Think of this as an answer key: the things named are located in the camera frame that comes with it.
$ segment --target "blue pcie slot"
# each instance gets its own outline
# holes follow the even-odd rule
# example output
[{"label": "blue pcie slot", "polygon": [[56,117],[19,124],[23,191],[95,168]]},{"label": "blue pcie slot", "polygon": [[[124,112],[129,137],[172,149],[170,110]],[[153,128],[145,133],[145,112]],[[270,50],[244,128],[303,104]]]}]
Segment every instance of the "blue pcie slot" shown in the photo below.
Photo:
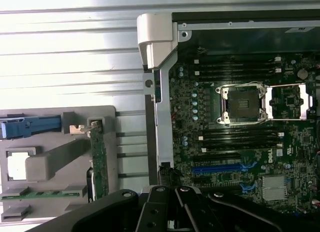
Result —
[{"label": "blue pcie slot", "polygon": [[242,163],[236,164],[221,164],[215,166],[200,166],[200,167],[193,167],[193,173],[219,173],[219,172],[230,172],[230,171],[242,171],[246,172],[249,168],[253,168],[257,162],[254,162],[252,165],[244,165]]}]

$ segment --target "motherboard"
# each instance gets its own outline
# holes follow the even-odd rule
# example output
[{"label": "motherboard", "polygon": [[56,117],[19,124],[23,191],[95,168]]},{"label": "motherboard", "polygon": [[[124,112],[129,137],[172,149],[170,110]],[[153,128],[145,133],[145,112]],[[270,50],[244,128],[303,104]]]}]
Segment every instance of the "motherboard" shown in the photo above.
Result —
[{"label": "motherboard", "polygon": [[316,209],[318,63],[312,53],[179,59],[169,87],[182,183],[283,213]]}]

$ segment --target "corrugated metal surface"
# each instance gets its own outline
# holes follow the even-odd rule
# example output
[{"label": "corrugated metal surface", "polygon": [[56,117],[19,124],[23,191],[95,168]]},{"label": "corrugated metal surface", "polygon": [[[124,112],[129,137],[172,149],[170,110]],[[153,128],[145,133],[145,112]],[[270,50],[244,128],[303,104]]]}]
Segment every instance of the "corrugated metal surface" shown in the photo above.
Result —
[{"label": "corrugated metal surface", "polygon": [[148,184],[148,166],[137,16],[311,9],[319,1],[0,0],[0,107],[114,105],[120,183],[139,190]]}]

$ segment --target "cpu socket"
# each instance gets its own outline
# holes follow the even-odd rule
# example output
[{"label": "cpu socket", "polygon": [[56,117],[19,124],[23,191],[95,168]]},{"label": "cpu socket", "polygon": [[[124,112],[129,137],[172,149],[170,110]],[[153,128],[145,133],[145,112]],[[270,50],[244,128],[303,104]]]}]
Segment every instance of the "cpu socket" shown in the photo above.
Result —
[{"label": "cpu socket", "polygon": [[219,124],[257,124],[267,119],[265,94],[262,83],[228,84],[215,89],[221,95],[221,117]]}]

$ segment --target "blue latch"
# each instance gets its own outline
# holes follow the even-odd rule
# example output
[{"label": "blue latch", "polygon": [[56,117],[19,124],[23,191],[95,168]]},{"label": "blue latch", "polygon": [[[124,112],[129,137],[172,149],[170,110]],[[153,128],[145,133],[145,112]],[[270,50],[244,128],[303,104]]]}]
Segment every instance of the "blue latch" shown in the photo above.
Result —
[{"label": "blue latch", "polygon": [[61,128],[60,116],[0,118],[4,139],[28,138],[34,133]]}]

